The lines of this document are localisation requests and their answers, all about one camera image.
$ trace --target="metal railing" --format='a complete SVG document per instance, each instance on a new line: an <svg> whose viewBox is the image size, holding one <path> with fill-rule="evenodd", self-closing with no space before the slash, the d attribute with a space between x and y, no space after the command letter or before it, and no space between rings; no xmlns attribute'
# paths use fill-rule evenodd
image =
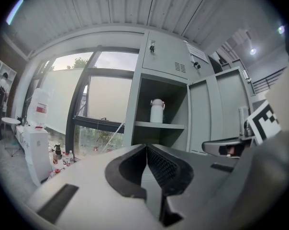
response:
<svg viewBox="0 0 289 230"><path fill-rule="evenodd" d="M286 67L270 74L269 76L266 76L265 78L262 78L256 82L253 82L253 88L254 88L255 94L258 94L262 91L266 91L270 89L270 87L273 84L275 84L276 80L278 80L280 75L284 72L285 68Z"/></svg>

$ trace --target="corrugated ceiling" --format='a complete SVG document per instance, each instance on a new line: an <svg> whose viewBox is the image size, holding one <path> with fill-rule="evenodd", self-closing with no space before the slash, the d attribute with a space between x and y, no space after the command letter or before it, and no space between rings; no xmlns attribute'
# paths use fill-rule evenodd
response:
<svg viewBox="0 0 289 230"><path fill-rule="evenodd" d="M105 23L157 27L195 43L215 26L207 24L223 0L24 0L12 21L14 36L29 51L67 33Z"/></svg>

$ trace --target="ceiling light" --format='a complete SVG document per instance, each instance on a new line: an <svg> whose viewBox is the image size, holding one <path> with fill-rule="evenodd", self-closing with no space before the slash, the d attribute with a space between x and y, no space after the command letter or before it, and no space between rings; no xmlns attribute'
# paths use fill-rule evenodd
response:
<svg viewBox="0 0 289 230"><path fill-rule="evenodd" d="M251 54L251 55L255 55L255 54L256 54L256 49L255 49L255 48L252 48L250 54Z"/></svg>
<svg viewBox="0 0 289 230"><path fill-rule="evenodd" d="M6 22L8 25L11 24L11 21L13 20L16 12L18 11L18 9L20 8L21 4L23 3L23 0L19 0L16 5L13 7L13 9L11 10L9 16L7 16Z"/></svg>
<svg viewBox="0 0 289 230"><path fill-rule="evenodd" d="M283 34L285 32L285 27L282 25L278 28L278 33Z"/></svg>

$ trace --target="tree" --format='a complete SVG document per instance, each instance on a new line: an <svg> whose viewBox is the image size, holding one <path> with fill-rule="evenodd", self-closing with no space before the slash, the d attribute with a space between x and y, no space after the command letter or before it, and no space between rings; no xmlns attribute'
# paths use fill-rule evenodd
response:
<svg viewBox="0 0 289 230"><path fill-rule="evenodd" d="M77 58L74 60L74 65L71 67L73 69L75 68L84 68L87 64L87 59Z"/></svg>

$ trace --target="ceiling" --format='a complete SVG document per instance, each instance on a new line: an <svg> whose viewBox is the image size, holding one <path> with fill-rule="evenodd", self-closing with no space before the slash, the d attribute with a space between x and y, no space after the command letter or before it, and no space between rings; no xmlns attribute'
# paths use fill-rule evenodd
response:
<svg viewBox="0 0 289 230"><path fill-rule="evenodd" d="M28 55L77 30L125 23L155 27L183 36L202 48L213 45L211 49L216 50L240 28L243 13L248 13L248 9L240 10L249 0L236 9L240 1L24 0L7 34Z"/></svg>

